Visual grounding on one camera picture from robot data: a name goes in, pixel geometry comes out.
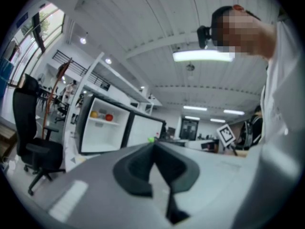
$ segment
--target fluorescent light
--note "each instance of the fluorescent light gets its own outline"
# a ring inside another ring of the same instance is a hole
[[[111,59],[105,59],[105,62],[106,62],[107,64],[111,64],[111,63],[112,63]]]
[[[174,52],[173,59],[176,62],[194,60],[218,60],[231,62],[234,59],[234,54],[231,52],[219,52],[217,50],[192,50]]]
[[[86,38],[83,38],[83,37],[80,39],[80,41],[81,41],[81,44],[86,44],[87,43]]]
[[[225,120],[219,120],[219,119],[210,119],[210,121],[225,123]]]
[[[224,113],[233,114],[233,115],[244,115],[244,111],[236,111],[236,110],[229,110],[229,109],[225,109]]]
[[[190,119],[190,120],[200,120],[200,118],[198,117],[192,117],[192,116],[186,116],[186,119]]]
[[[193,110],[207,111],[207,108],[193,107],[193,106],[183,106],[183,109],[193,109]]]

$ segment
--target white shelf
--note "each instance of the white shelf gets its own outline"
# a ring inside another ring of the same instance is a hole
[[[92,120],[92,121],[95,121],[95,122],[98,122],[98,123],[109,124],[109,125],[120,125],[119,123],[116,123],[116,122],[113,122],[113,121],[103,120],[103,119],[100,119],[100,118],[89,117],[89,120]]]

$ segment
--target railing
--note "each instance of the railing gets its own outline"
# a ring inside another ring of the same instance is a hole
[[[62,53],[61,51],[57,50],[55,55],[53,56],[53,59],[59,62],[60,64],[66,63],[70,58]],[[72,60],[72,62],[69,65],[69,70],[73,71],[74,73],[84,76],[87,72],[87,70],[82,67],[79,63]],[[88,81],[99,86],[100,88],[108,91],[110,84],[106,82],[102,77],[100,77],[98,74],[92,72],[89,75]]]

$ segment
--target green object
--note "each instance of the green object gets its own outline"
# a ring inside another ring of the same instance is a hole
[[[149,138],[148,138],[148,142],[149,142],[149,143],[154,143],[154,137],[149,137]]]

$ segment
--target white shirt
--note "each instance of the white shirt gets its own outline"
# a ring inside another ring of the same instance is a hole
[[[72,86],[72,83],[70,83],[70,84],[67,85],[67,87],[66,87],[65,95],[70,96],[70,94],[72,93],[72,91],[74,91],[74,87]]]
[[[282,118],[279,106],[275,104],[274,93],[296,66],[296,58],[302,51],[292,22],[278,22],[276,25],[276,47],[267,69],[266,85],[261,96],[263,113],[263,135],[267,142],[275,134],[287,132],[287,126]]]

